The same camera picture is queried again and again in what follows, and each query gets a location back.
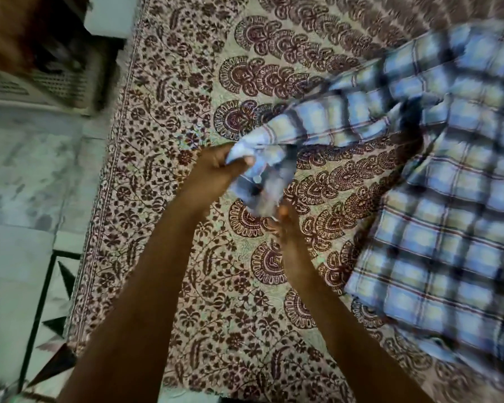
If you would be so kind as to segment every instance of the person's right arm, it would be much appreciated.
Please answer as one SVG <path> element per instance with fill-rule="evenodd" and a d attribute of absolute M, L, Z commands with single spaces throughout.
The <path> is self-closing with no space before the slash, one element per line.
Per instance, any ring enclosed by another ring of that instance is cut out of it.
<path fill-rule="evenodd" d="M 288 281 L 309 309 L 356 400 L 432 402 L 317 274 L 291 205 L 280 206 L 278 221 L 274 225 Z"/>

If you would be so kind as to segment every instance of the floral pattern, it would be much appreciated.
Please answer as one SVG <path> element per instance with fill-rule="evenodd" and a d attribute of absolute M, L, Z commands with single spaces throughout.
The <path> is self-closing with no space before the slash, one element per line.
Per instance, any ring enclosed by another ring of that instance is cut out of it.
<path fill-rule="evenodd" d="M 504 18 L 504 0 L 143 0 L 69 345 L 83 351 L 202 147 L 238 140 L 281 113 L 281 100 L 383 48 L 486 16 Z M 318 274 L 434 400 L 504 399 L 504 384 L 432 359 L 343 293 L 381 196 L 421 144 L 416 134 L 306 148 L 286 196 Z M 287 283 L 269 225 L 230 194 L 195 232 L 163 384 L 251 401 L 354 401 Z"/>

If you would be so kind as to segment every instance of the checkered shirt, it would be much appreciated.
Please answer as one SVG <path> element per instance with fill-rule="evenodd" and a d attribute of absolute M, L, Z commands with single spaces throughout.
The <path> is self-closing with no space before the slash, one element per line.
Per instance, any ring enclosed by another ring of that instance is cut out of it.
<path fill-rule="evenodd" d="M 403 129 L 423 148 L 383 196 L 345 290 L 440 359 L 504 374 L 503 21 L 427 33 L 320 85 L 237 142 L 229 160 L 257 163 L 232 190 L 254 211 L 262 176 L 282 169 L 287 184 L 303 144 Z"/>

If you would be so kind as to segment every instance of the black triangle tile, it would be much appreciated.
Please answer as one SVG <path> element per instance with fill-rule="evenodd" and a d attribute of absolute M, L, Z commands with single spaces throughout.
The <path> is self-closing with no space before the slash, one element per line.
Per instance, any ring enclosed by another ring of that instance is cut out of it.
<path fill-rule="evenodd" d="M 60 266 L 60 273 L 62 274 L 63 284 L 66 286 L 67 295 L 69 296 L 69 299 L 71 299 L 74 288 L 74 275 L 67 267 L 64 266 L 62 262 L 58 262 L 58 266 Z"/>
<path fill-rule="evenodd" d="M 47 362 L 35 378 L 28 384 L 28 387 L 37 385 L 38 383 L 50 379 L 57 374 L 71 369 L 77 363 L 77 357 L 73 351 L 64 344 L 58 352 Z"/>
<path fill-rule="evenodd" d="M 48 329 L 53 331 L 56 335 L 63 337 L 63 330 L 66 327 L 66 317 L 54 318 L 42 322 Z"/>

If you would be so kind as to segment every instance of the person's left arm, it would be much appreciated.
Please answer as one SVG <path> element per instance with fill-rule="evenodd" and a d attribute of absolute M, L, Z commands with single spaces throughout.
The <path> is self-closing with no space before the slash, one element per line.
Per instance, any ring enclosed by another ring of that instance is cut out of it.
<path fill-rule="evenodd" d="M 157 401 L 195 227 L 253 161 L 241 158 L 224 165 L 231 146 L 201 153 L 163 212 L 113 310 L 94 331 L 58 402 Z"/>

